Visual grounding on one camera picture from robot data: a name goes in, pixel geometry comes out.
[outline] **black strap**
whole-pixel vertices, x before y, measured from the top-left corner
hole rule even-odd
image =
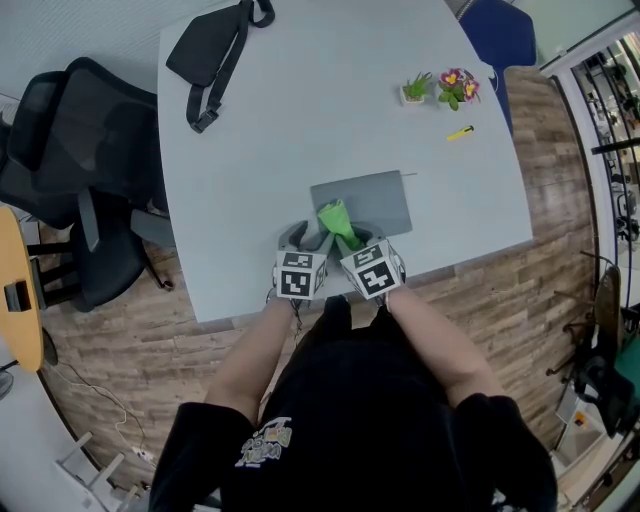
[[[271,25],[276,17],[270,0],[257,1],[260,9],[264,13],[264,17],[259,21],[255,21],[254,19],[253,0],[240,0],[238,33],[227,57],[216,74],[213,81],[213,87],[209,93],[209,99],[207,100],[207,106],[202,114],[200,114],[200,105],[202,105],[202,96],[205,88],[199,85],[191,86],[191,90],[189,91],[189,100],[187,102],[187,121],[191,128],[198,133],[205,131],[207,127],[219,117],[218,109],[222,104],[222,96],[224,95],[224,91],[227,89],[227,85],[229,85],[229,80],[231,80],[233,70],[236,68],[238,61],[240,60],[240,55],[242,55],[244,45],[247,42],[249,23],[258,28],[264,28]]]

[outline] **wooden table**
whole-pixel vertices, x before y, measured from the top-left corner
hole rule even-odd
[[[38,297],[20,224],[6,206],[0,208],[0,237],[0,290],[3,295],[0,297],[0,334],[17,363],[29,372],[36,372],[44,360],[44,338],[48,335],[43,333],[40,323]],[[27,284],[31,309],[10,312],[3,290],[6,285],[18,281]]]

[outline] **blue chair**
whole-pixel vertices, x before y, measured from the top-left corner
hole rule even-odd
[[[510,66],[533,66],[536,63],[533,21],[528,14],[505,0],[469,0],[457,18],[480,60],[495,70],[496,77],[491,83],[513,134],[504,71]]]

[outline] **yellow pen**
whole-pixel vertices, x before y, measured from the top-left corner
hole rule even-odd
[[[456,133],[452,133],[451,135],[449,135],[447,137],[447,140],[456,140],[459,139],[460,137],[463,137],[464,135],[467,135],[468,133],[471,133],[473,131],[473,126],[465,126],[462,130],[456,132]]]

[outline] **chair armrest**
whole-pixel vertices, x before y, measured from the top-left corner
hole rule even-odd
[[[176,246],[171,220],[168,217],[142,210],[133,210],[131,213],[131,231],[140,238],[160,247]]]
[[[98,227],[98,214],[91,190],[85,188],[78,194],[78,210],[80,211],[80,222],[84,231],[84,238],[87,241],[89,252],[95,252],[100,245],[100,229]]]

